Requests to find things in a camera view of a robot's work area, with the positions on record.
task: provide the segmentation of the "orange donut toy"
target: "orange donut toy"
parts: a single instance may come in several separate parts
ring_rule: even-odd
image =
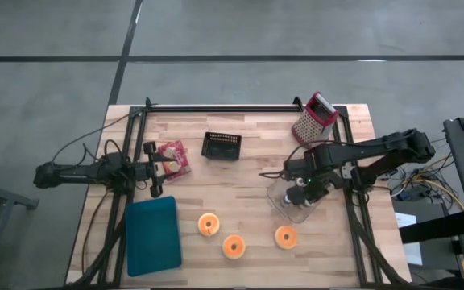
[[[223,254],[228,259],[241,258],[246,249],[245,241],[237,234],[232,234],[223,241]]]
[[[298,243],[298,234],[292,226],[280,226],[275,232],[275,242],[285,250],[292,249]]]
[[[210,237],[219,230],[219,218],[214,213],[204,213],[198,218],[198,229],[204,236]]]

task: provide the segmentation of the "teal tray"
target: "teal tray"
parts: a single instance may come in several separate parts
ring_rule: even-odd
[[[125,215],[129,276],[172,269],[182,264],[174,197],[129,204]]]

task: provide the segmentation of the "gray floor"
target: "gray floor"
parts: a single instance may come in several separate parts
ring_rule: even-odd
[[[119,55],[133,4],[0,0],[0,56]],[[464,0],[146,0],[131,49],[271,53],[464,54]],[[0,187],[41,200],[35,212],[15,210],[0,247],[0,289],[63,283],[85,186],[39,190],[31,181],[63,144],[102,124],[116,68],[0,64]],[[315,90],[334,103],[367,103],[379,136],[416,127],[438,139],[443,120],[464,116],[464,62],[128,64],[118,104],[146,96],[167,104],[288,103]],[[85,142],[94,149],[97,135]],[[81,145],[71,147],[60,160],[80,153]],[[445,177],[461,191],[455,168]]]

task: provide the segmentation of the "black plastic basket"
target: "black plastic basket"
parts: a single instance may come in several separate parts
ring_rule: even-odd
[[[216,160],[238,160],[241,136],[205,132],[201,155]]]

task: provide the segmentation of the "red snack package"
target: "red snack package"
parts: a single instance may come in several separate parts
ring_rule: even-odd
[[[159,153],[166,157],[176,159],[176,162],[171,161],[162,163],[166,174],[178,171],[178,173],[174,176],[167,178],[167,181],[178,179],[191,172],[191,167],[189,166],[189,162],[185,156],[184,146],[180,140],[160,146]]]

